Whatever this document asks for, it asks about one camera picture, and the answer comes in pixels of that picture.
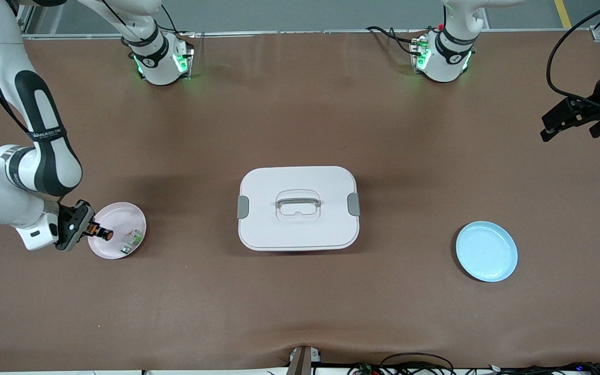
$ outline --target pink plate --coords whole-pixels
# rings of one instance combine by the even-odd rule
[[[109,204],[94,216],[94,221],[103,228],[112,230],[113,233],[110,241],[98,237],[88,238],[92,251],[101,258],[119,259],[129,255],[124,254],[120,249],[126,242],[127,234],[132,230],[141,230],[143,239],[145,238],[145,231],[147,230],[145,214],[135,204],[127,202]],[[131,250],[130,254],[133,254],[139,246],[140,244]]]

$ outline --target yellow tape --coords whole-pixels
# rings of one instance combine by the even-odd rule
[[[566,12],[564,0],[555,0],[555,7],[557,7],[557,13],[559,14],[559,19],[561,20],[562,28],[571,28],[571,20],[569,19],[568,12]]]

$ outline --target white lid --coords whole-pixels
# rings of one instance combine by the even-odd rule
[[[238,231],[250,249],[343,249],[359,215],[355,178],[341,167],[259,168],[240,185]]]

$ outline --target light blue plate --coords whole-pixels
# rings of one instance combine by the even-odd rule
[[[457,259],[470,275],[485,282],[509,277],[517,266],[517,247],[504,228],[474,221],[457,235]]]

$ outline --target brown table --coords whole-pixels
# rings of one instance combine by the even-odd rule
[[[600,139],[541,142],[559,95],[559,33],[484,33],[458,81],[414,76],[394,41],[260,35],[197,44],[191,81],[136,78],[119,41],[31,41],[85,178],[65,202],[134,202],[147,244],[120,261],[86,241],[24,250],[0,226],[0,370],[278,366],[300,344],[324,361],[424,351],[457,366],[600,361]],[[572,36],[557,85],[588,94],[600,44]],[[0,145],[26,145],[0,109]],[[258,254],[238,238],[241,178],[338,165],[356,177],[348,249]],[[519,264],[467,277],[457,231],[495,221]]]

